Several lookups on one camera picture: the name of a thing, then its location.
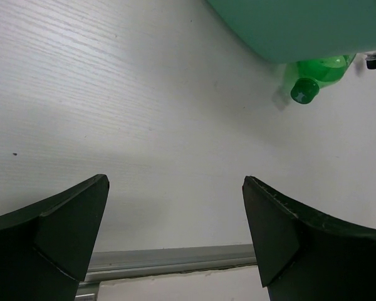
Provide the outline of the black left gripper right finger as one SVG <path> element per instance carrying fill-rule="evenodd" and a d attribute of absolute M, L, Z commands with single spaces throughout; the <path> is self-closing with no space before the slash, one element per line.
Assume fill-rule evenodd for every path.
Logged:
<path fill-rule="evenodd" d="M 376 230 L 291 199 L 248 176 L 243 199 L 271 300 L 376 300 Z"/>

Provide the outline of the green plastic bottle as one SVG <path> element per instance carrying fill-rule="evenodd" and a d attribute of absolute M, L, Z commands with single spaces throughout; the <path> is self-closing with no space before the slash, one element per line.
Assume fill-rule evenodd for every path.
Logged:
<path fill-rule="evenodd" d="M 297 76 L 290 91 L 291 98 L 300 104 L 309 104 L 322 88 L 339 82 L 356 54 L 339 55 L 295 63 Z"/>

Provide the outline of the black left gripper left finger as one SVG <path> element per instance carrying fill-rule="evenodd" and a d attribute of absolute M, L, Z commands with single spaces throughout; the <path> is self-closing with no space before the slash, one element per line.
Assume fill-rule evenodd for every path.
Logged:
<path fill-rule="evenodd" d="M 109 192 L 98 174 L 0 216 L 0 300 L 74 300 Z"/>

